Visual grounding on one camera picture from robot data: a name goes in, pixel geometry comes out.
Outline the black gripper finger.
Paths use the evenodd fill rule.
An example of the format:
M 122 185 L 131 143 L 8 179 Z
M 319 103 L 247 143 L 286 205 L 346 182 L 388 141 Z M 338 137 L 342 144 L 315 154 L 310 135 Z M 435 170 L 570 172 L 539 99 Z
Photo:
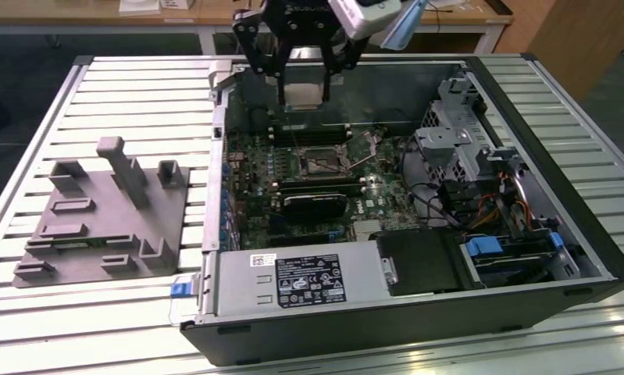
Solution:
M 334 52 L 331 45 L 332 38 L 332 33 L 320 33 L 320 51 L 324 66 L 322 100 L 324 102 L 331 98 L 331 77 L 343 70 L 352 70 L 355 68 L 370 42 L 368 37 L 359 40 L 348 39 L 343 49 L 339 52 Z
M 278 40 L 276 48 L 270 55 L 260 49 L 256 41 L 262 23 L 266 24 Z M 235 14 L 231 27 L 251 69 L 258 75 L 264 74 L 276 79 L 278 102 L 284 105 L 284 70 L 292 51 L 292 42 L 280 33 L 282 26 L 279 20 L 271 20 L 263 14 Z

